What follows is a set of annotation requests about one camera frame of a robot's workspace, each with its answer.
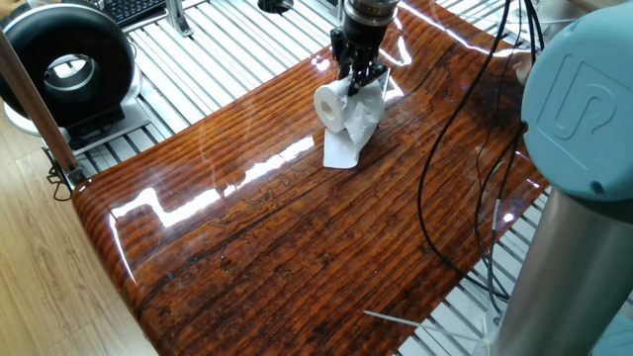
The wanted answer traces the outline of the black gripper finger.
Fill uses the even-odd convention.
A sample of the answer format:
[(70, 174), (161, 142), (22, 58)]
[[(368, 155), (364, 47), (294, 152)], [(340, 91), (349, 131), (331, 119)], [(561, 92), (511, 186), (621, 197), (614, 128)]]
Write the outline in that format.
[(330, 31), (332, 57), (337, 62), (339, 77), (346, 77), (354, 60), (355, 46), (341, 27)]
[(351, 80), (348, 96), (356, 95), (361, 88), (385, 74), (388, 67), (379, 59), (377, 48), (356, 48), (351, 55)]

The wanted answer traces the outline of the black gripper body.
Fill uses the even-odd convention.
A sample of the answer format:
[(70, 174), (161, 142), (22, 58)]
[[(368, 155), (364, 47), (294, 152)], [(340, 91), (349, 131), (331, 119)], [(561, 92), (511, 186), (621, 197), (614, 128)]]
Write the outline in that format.
[(345, 13), (342, 21), (345, 50), (369, 48), (377, 51), (388, 25), (395, 16), (395, 13), (385, 16), (373, 16), (359, 12)]

